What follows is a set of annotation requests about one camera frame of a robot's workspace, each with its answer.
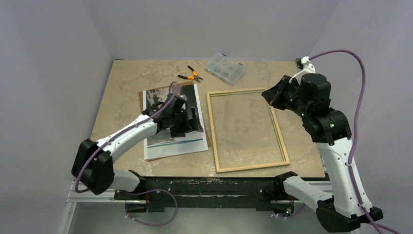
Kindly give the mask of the glossy photo print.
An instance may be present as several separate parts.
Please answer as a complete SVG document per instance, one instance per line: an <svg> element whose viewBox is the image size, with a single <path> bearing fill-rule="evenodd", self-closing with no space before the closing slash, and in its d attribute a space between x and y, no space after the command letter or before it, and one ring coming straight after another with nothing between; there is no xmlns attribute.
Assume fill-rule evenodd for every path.
<svg viewBox="0 0 413 234"><path fill-rule="evenodd" d="M191 119L191 107L194 107L204 132L186 133L185 137L170 137L169 129L162 130L160 133L144 140L144 160L151 161L168 156L206 151L208 149L207 133L197 84L186 82L181 83L180 86L179 95L186 99L186 103L183 105L184 112L187 112L188 118Z"/></svg>

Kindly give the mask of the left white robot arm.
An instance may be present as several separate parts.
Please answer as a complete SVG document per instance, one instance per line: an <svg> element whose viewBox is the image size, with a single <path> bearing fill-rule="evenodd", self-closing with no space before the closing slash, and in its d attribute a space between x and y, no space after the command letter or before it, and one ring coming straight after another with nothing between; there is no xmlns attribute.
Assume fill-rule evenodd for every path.
<svg viewBox="0 0 413 234"><path fill-rule="evenodd" d="M185 137L191 132L203 132L194 108L186 111L185 96L168 94L165 102L147 108L132 123L105 138L83 140L76 153L71 173L75 177L75 191L91 191L99 195L108 189L125 191L132 199L145 194L145 179L133 170L117 171L113 164L137 143L162 130L171 137Z"/></svg>

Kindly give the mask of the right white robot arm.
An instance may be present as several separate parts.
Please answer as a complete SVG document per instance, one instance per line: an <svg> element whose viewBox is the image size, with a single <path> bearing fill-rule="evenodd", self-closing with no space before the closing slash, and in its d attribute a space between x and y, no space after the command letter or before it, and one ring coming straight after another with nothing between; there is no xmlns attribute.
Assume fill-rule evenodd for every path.
<svg viewBox="0 0 413 234"><path fill-rule="evenodd" d="M353 234L363 223L383 218L381 209L372 205L363 190L355 161L350 152L352 133L347 117L330 107L331 83L321 74L306 74L300 80L284 76L274 87L262 92L273 108L297 114L305 131L316 144L327 170L332 191L304 181L294 172L275 178L274 194L302 201L317 216L329 233Z"/></svg>

